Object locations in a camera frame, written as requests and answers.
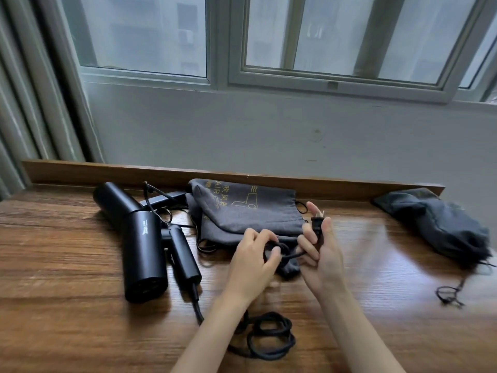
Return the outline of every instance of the curtain fold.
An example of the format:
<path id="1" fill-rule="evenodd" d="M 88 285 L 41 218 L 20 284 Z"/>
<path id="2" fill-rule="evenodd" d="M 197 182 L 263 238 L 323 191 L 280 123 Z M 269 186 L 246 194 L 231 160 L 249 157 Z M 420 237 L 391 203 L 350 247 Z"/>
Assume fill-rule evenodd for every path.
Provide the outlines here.
<path id="1" fill-rule="evenodd" d="M 61 0 L 0 0 L 0 198 L 23 159 L 104 162 Z"/>

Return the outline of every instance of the black hair dryer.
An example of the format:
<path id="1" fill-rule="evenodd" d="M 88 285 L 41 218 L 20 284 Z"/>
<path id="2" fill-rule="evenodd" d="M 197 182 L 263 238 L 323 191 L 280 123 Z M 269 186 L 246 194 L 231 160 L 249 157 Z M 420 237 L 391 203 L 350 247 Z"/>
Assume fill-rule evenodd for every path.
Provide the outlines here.
<path id="1" fill-rule="evenodd" d="M 121 235 L 126 300 L 143 303 L 165 292 L 165 249 L 180 287 L 200 283 L 202 275 L 179 226 L 162 229 L 160 219 L 152 211 L 112 182 L 98 186 L 93 200 Z"/>

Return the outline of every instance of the wall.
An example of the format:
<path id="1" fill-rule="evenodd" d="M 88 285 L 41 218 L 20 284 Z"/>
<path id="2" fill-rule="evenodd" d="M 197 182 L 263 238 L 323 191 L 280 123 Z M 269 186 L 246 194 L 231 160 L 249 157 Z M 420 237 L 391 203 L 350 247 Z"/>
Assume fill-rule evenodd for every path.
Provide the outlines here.
<path id="1" fill-rule="evenodd" d="M 86 83 L 110 163 L 438 182 L 497 230 L 497 107 Z"/>

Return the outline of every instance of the hand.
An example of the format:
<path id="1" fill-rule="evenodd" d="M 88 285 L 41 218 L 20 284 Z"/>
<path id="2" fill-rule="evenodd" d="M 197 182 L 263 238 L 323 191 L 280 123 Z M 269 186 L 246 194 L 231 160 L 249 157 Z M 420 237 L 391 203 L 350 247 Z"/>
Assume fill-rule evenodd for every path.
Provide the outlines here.
<path id="1" fill-rule="evenodd" d="M 281 262 L 281 250 L 276 246 L 264 263 L 262 255 L 268 241 L 278 242 L 278 237 L 267 229 L 258 233 L 248 228 L 231 260 L 224 294 L 242 301 L 245 308 L 267 287 Z"/>
<path id="2" fill-rule="evenodd" d="M 307 202 L 309 212 L 315 217 L 320 211 L 310 201 Z M 296 252 L 302 250 L 307 254 L 298 258 L 302 277 L 318 301 L 332 295 L 333 291 L 345 288 L 343 275 L 343 254 L 335 238 L 332 219 L 326 217 L 321 225 L 323 231 L 323 245 L 316 245 L 318 237 L 312 230 L 310 223 L 302 226 L 298 238 Z"/>

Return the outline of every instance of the wood grain surface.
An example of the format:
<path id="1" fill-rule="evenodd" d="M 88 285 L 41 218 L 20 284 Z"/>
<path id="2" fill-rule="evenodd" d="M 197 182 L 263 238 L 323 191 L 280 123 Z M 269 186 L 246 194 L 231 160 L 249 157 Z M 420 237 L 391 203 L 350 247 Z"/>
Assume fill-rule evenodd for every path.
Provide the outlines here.
<path id="1" fill-rule="evenodd" d="M 111 181 L 124 186 L 140 187 L 143 181 L 154 186 L 186 188 L 194 178 L 212 179 L 259 186 L 293 188 L 297 196 L 327 200 L 369 201 L 387 192 L 426 187 L 437 195 L 441 184 L 346 181 L 330 178 L 297 178 L 273 175 L 220 173 L 205 170 L 149 168 L 89 162 L 23 161 L 31 181 L 38 184 L 92 185 Z"/>
<path id="2" fill-rule="evenodd" d="M 161 298 L 142 305 L 124 300 L 119 241 L 91 192 L 37 185 L 0 203 L 1 372 L 168 372 L 196 332 L 170 266 Z M 497 274 L 484 269 L 468 280 L 465 308 L 443 307 L 433 291 L 458 282 L 454 264 L 368 203 L 317 204 L 333 219 L 352 292 L 408 373 L 497 371 Z M 187 219 L 180 213 L 175 221 Z M 185 233 L 208 313 L 231 254 L 199 255 L 191 231 Z M 274 310 L 290 318 L 297 344 L 276 362 L 227 354 L 220 371 L 347 372 L 301 277 L 275 282 L 250 313 Z"/>

